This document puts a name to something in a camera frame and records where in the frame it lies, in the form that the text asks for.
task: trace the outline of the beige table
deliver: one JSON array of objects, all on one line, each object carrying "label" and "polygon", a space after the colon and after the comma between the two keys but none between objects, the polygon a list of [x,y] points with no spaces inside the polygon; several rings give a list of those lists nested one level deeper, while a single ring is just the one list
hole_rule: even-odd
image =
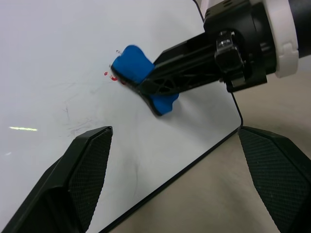
[{"label": "beige table", "polygon": [[[235,94],[244,125],[290,138],[311,155],[311,73]],[[277,233],[232,136],[113,233]]]}]

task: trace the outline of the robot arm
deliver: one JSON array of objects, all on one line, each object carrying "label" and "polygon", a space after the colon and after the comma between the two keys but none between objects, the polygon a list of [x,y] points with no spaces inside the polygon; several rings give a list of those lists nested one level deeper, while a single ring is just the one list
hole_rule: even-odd
[{"label": "robot arm", "polygon": [[310,0],[225,0],[206,11],[205,32],[164,51],[137,86],[172,95],[221,81],[228,92],[295,74],[311,54]]}]

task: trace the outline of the blue sponge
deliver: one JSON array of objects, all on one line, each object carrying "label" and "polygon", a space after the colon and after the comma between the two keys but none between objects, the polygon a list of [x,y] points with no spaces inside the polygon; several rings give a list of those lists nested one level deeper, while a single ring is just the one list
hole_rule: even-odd
[{"label": "blue sponge", "polygon": [[117,57],[111,66],[112,71],[119,79],[138,92],[156,115],[162,116],[172,111],[173,102],[179,94],[171,96],[144,95],[135,89],[154,68],[155,65],[135,45],[126,47],[122,55]]}]

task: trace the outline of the whiteboard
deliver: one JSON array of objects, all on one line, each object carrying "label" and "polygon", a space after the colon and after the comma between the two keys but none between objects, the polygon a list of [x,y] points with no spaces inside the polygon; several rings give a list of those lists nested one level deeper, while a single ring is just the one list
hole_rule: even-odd
[{"label": "whiteboard", "polygon": [[202,33],[192,0],[1,0],[0,30],[0,230],[85,131],[114,130],[97,233],[241,124],[224,84],[183,93],[155,117],[104,74],[127,45],[154,61]]}]

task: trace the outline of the black whiteboard edge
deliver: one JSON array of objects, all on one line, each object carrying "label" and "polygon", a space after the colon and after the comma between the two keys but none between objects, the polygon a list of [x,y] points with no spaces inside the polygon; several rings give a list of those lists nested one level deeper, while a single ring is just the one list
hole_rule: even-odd
[{"label": "black whiteboard edge", "polygon": [[[199,14],[202,18],[202,21],[204,21],[203,15],[201,13],[199,4],[196,2],[196,0],[192,0],[199,11]],[[241,118],[241,124],[240,126],[243,126],[243,117],[242,114],[240,112],[239,106],[237,104],[237,101],[234,97],[234,94],[231,93],[233,101],[237,107],[239,116]],[[218,142],[217,144],[215,144],[212,148],[210,148],[208,151],[206,151],[204,154],[202,154],[199,158],[197,158],[196,160],[194,160],[191,164],[189,164],[188,166],[186,166],[184,169],[182,169],[180,172],[178,172],[176,175],[174,175],[172,178],[170,178],[168,181],[166,181],[163,185],[161,185],[159,188],[157,188],[155,191],[153,191],[151,194],[149,194],[148,196],[146,196],[143,200],[141,200],[140,202],[138,202],[136,205],[134,205],[131,209],[129,209],[128,211],[126,211],[123,215],[121,215],[119,218],[117,218],[116,220],[114,220],[112,223],[110,223],[107,227],[105,227],[104,229],[102,229],[99,233],[107,233],[109,231],[111,231],[112,229],[114,229],[115,227],[117,227],[119,224],[121,224],[123,221],[125,221],[127,218],[129,218],[130,215],[132,215],[136,210],[138,210],[140,207],[142,207],[144,204],[146,204],[148,201],[150,201],[152,198],[154,198],[156,195],[158,195],[160,192],[162,192],[165,188],[167,188],[168,186],[170,186],[170,184],[172,184],[174,181],[176,181],[179,177],[181,177],[183,174],[185,174],[190,168],[192,168],[194,165],[196,165],[198,162],[200,162],[202,159],[204,159],[208,154],[210,154],[213,150],[215,150],[217,147],[219,147],[222,143],[224,143],[226,140],[228,140],[232,135],[234,135],[236,132],[238,131],[238,128],[235,129],[233,132],[231,132],[227,137],[225,137],[223,140],[221,140],[220,142]]]}]

